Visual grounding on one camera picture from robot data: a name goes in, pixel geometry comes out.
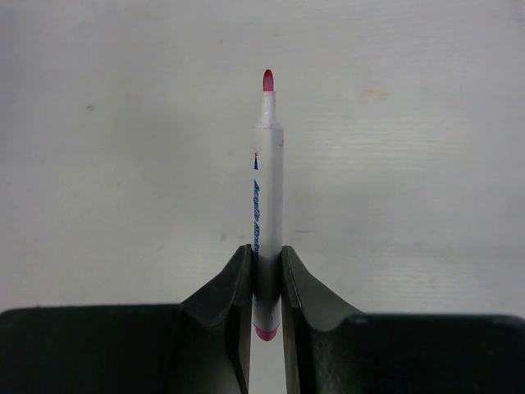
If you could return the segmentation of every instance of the marker nib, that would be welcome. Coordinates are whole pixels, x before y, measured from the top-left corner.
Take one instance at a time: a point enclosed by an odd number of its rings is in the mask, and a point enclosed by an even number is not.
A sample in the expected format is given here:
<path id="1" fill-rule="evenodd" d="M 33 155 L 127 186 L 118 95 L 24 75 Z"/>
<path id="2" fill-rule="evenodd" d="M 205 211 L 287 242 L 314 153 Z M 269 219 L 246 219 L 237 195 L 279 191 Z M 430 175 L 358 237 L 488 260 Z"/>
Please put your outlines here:
<path id="1" fill-rule="evenodd" d="M 278 327 L 276 327 L 274 330 L 271 330 L 271 331 L 263 331 L 262 329 L 256 327 L 255 332 L 257 333 L 257 336 L 259 338 L 261 338 L 263 341 L 268 342 L 276 337 L 277 329 Z"/>
<path id="2" fill-rule="evenodd" d="M 262 78 L 262 91 L 273 92 L 273 74 L 272 70 L 264 71 L 264 77 Z"/>

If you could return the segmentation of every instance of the marker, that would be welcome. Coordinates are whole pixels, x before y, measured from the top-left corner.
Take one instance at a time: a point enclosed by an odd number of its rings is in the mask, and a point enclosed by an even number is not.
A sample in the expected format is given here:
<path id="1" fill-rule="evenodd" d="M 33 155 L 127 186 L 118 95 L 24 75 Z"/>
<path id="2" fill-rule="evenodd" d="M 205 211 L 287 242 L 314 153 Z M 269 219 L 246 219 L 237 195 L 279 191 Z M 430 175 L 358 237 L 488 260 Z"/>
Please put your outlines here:
<path id="1" fill-rule="evenodd" d="M 281 323 L 284 131 L 276 119 L 273 75 L 262 78 L 262 107 L 253 129 L 253 252 L 256 257 L 253 325 L 264 341 Z"/>

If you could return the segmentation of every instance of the blue logo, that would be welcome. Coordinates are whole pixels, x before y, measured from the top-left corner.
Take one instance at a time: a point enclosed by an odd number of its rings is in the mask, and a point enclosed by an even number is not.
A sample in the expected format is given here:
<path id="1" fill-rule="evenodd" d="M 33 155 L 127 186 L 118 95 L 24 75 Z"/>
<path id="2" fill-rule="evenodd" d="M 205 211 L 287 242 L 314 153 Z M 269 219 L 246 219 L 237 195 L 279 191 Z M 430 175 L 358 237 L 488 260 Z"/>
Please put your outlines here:
<path id="1" fill-rule="evenodd" d="M 253 180 L 253 252 L 259 256 L 259 238 L 261 236 L 261 227 L 259 226 L 259 185 L 257 181 Z"/>

